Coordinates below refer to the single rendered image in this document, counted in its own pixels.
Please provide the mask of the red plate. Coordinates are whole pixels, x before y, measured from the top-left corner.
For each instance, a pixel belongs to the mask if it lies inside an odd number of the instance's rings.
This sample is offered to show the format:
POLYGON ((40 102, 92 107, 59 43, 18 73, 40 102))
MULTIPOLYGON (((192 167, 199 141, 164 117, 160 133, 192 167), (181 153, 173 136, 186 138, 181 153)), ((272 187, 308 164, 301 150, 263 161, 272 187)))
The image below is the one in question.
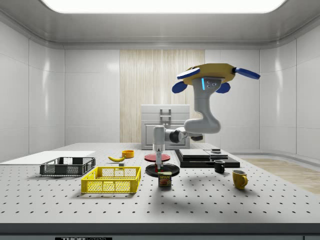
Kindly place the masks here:
MULTIPOLYGON (((166 161, 169 161, 170 160, 170 156, 169 155, 167 155, 167 154, 164 154, 164 153, 162 153, 161 154, 161 161, 162 162, 166 162, 166 161)), ((155 153, 152 153, 152 154, 148 154, 148 155, 145 155, 144 156, 144 159, 146 160, 146 161, 148 161, 148 162, 156 162, 156 154, 155 153)))

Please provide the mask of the black plate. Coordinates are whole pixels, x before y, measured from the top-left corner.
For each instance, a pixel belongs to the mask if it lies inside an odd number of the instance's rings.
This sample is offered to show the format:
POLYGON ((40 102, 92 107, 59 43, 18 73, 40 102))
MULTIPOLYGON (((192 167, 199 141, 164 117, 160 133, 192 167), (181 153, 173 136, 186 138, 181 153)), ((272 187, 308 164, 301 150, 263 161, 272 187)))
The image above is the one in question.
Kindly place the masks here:
MULTIPOLYGON (((151 177, 157 178, 158 173, 156 172, 156 170, 157 170, 156 164, 151 164, 145 168, 145 173, 151 177)), ((174 177, 180 173, 180 168, 174 164, 170 164, 170 163, 165 164, 164 163, 163 164, 163 171, 164 172, 171 172, 171 175, 174 177)))

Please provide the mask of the drone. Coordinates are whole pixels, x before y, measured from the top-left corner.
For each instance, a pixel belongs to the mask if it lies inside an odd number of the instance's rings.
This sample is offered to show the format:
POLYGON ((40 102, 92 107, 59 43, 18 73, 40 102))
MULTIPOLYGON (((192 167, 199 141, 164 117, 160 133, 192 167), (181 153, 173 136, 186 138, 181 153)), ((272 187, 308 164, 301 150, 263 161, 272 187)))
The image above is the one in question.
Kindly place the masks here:
POLYGON ((234 67, 227 63, 206 63, 190 67, 188 70, 179 73, 176 77, 181 81, 172 87, 172 92, 176 94, 184 91, 187 88, 187 85, 192 85, 192 80, 196 78, 218 77, 223 78, 223 80, 221 82, 221 87, 216 92, 224 94, 231 88, 230 84, 227 82, 231 81, 236 73, 251 79, 258 80, 260 78, 258 73, 244 68, 234 67))

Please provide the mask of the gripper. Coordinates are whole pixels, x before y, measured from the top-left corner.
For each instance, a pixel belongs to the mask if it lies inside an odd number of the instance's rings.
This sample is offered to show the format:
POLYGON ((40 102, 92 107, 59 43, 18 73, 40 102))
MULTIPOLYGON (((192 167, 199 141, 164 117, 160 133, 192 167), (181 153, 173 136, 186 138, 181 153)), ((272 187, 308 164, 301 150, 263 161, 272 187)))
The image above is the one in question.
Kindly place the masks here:
POLYGON ((164 145, 163 144, 154 144, 153 150, 155 151, 155 154, 156 154, 156 162, 155 162, 156 166, 163 167, 162 152, 164 151, 164 145))

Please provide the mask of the black mug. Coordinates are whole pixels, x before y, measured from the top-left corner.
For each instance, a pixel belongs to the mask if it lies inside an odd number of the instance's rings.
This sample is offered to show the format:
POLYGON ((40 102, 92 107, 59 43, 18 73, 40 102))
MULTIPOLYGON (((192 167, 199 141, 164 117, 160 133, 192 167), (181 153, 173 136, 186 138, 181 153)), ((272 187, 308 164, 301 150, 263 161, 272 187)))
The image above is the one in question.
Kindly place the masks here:
POLYGON ((225 172, 225 161, 214 160, 214 170, 216 173, 223 174, 225 172))

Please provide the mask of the yellow mug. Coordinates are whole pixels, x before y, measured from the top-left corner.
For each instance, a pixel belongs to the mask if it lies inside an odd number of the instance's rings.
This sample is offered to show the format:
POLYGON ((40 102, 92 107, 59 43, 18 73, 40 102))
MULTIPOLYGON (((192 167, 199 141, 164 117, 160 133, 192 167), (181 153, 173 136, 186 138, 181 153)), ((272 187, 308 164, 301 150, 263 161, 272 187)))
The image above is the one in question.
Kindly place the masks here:
POLYGON ((245 186, 248 184, 247 173, 242 170, 233 170, 232 178, 234 186, 237 189, 243 190, 245 186))

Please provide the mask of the yellow basket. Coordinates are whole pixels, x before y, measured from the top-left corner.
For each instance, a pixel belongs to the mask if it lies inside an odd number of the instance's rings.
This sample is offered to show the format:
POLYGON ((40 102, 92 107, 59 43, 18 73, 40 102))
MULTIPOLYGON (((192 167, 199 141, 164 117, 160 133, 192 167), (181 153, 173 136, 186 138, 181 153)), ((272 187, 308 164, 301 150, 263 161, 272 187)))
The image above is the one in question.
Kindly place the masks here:
POLYGON ((82 193, 136 193, 140 166, 98 166, 81 178, 82 193))

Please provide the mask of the white cabinet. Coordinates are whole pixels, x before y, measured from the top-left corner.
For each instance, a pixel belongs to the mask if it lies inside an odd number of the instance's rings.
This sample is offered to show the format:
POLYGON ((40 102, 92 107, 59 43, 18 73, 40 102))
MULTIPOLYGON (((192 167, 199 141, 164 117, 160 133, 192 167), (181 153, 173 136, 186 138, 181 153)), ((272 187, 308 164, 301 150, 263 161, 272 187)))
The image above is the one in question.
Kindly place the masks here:
POLYGON ((142 104, 141 105, 141 148, 153 149, 153 130, 157 125, 167 129, 183 127, 190 118, 188 104, 142 104))

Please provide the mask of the white board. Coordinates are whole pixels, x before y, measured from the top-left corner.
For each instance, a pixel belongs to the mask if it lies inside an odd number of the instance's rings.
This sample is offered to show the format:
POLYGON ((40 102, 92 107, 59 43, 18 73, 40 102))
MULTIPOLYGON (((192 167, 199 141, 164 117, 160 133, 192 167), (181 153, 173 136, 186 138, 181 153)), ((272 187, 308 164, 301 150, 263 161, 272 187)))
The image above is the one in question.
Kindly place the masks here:
POLYGON ((43 151, 1 162, 0 165, 40 165, 59 157, 86 157, 94 152, 95 151, 43 151))

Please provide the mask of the dark grey basket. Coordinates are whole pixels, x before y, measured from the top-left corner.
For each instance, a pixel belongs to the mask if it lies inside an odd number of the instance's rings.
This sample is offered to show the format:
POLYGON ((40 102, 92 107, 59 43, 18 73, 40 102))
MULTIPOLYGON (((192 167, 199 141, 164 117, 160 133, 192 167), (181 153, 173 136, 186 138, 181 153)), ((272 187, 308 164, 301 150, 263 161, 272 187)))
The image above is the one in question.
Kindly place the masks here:
POLYGON ((43 176, 82 176, 96 165, 95 157, 58 157, 40 165, 43 176))

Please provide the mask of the black stove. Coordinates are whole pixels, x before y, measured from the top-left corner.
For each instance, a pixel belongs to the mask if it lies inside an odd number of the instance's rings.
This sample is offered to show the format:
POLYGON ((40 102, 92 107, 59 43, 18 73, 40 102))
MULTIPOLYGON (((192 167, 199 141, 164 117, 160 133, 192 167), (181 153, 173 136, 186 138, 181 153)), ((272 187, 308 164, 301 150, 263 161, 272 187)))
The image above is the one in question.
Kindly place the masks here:
POLYGON ((214 153, 209 149, 175 150, 181 168, 213 168, 214 160, 225 161, 226 168, 239 168, 240 162, 225 153, 214 153))

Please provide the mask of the flat-sided can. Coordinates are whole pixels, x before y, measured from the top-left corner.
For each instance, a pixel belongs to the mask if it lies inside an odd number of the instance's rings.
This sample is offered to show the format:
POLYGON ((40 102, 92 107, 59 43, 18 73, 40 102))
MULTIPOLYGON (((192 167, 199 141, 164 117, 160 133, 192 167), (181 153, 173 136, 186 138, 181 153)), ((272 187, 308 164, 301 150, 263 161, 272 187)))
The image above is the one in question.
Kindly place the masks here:
POLYGON ((158 185, 160 187, 170 187, 172 185, 172 172, 158 172, 158 185))

